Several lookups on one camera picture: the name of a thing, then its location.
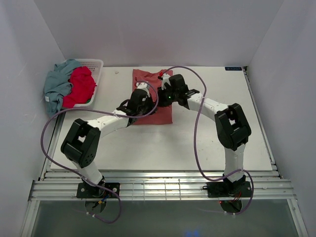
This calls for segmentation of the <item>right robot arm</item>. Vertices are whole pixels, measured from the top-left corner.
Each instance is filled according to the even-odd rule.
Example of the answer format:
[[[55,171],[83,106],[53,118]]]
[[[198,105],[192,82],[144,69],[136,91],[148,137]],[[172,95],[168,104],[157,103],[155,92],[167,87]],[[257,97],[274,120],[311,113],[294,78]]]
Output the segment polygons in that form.
[[[248,173],[243,169],[243,156],[251,128],[241,105],[226,105],[206,98],[198,90],[189,89],[182,75],[169,76],[160,73],[161,87],[158,88],[159,106],[167,107],[174,102],[188,110],[196,111],[215,122],[217,137],[225,152],[225,170],[221,178],[208,181],[205,189],[209,197],[251,197],[252,183],[246,180]]]

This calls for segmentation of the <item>salmon pink t-shirt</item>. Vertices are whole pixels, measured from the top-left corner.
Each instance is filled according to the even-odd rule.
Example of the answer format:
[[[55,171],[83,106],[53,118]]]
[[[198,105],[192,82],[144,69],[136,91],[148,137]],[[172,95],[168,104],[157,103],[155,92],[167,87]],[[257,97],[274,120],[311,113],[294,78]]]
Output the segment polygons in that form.
[[[164,70],[160,70],[156,73],[150,73],[139,69],[133,69],[132,72],[132,90],[136,89],[138,81],[147,81],[157,91],[161,87],[161,80],[158,78]],[[157,107],[155,114],[147,116],[145,118],[138,119],[134,125],[165,125],[172,124],[172,106]]]

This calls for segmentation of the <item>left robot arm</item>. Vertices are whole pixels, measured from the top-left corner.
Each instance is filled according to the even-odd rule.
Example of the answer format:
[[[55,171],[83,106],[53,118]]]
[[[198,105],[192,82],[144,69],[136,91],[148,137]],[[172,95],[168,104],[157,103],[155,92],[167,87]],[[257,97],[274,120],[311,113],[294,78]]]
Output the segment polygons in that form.
[[[106,115],[89,121],[79,118],[73,122],[61,145],[61,152],[82,176],[91,181],[87,190],[93,197],[100,197],[105,191],[105,178],[94,162],[99,140],[132,125],[139,116],[154,113],[154,106],[149,91],[146,88],[137,88],[130,99],[113,111],[112,116]]]

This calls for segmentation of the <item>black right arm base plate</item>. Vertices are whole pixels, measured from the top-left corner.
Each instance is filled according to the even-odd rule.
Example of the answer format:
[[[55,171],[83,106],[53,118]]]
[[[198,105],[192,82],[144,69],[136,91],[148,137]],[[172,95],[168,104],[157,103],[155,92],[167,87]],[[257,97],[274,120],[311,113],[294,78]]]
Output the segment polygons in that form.
[[[207,182],[203,187],[209,198],[249,198],[252,194],[252,187],[248,181],[237,188],[230,187],[224,182]]]

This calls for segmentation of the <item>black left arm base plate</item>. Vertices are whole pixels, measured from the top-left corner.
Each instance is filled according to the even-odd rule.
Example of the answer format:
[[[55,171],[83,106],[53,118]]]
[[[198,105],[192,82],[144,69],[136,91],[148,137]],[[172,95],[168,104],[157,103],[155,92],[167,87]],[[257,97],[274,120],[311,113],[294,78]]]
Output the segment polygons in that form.
[[[119,195],[120,191],[120,183],[104,183],[102,184],[105,188],[112,190],[115,192],[117,195]],[[105,191],[103,189],[100,189],[95,186],[91,186],[87,184],[86,182],[81,182],[78,184],[77,188],[77,194],[76,198],[115,198],[116,196],[109,192]]]

